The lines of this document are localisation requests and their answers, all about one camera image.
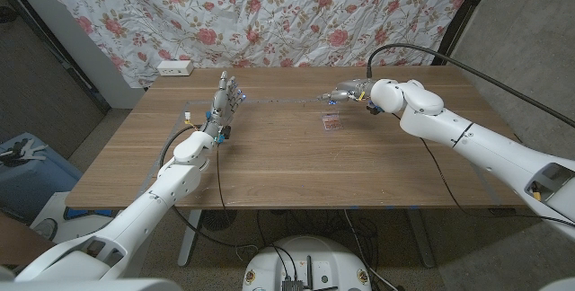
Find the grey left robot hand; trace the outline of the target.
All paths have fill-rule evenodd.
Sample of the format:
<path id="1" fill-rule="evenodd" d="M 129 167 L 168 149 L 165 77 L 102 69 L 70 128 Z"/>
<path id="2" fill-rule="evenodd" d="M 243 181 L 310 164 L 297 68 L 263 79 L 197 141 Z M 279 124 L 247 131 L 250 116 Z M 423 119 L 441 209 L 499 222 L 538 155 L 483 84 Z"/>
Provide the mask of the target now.
<path id="1" fill-rule="evenodd" d="M 237 87 L 235 77 L 223 71 L 210 110 L 207 112 L 207 120 L 200 130 L 213 137 L 218 144 L 228 139 L 234 113 L 245 98 L 246 95 Z"/>

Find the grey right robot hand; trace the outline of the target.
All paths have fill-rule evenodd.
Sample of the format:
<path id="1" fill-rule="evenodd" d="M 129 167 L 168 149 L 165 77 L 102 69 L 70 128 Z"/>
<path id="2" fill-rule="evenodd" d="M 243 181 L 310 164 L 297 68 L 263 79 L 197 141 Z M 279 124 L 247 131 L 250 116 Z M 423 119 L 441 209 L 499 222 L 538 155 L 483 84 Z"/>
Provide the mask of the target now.
<path id="1" fill-rule="evenodd" d="M 317 100 L 328 101 L 329 103 L 348 100 L 369 100 L 375 83 L 373 79 L 368 78 L 346 80 L 338 83 L 331 92 L 319 95 Z"/>

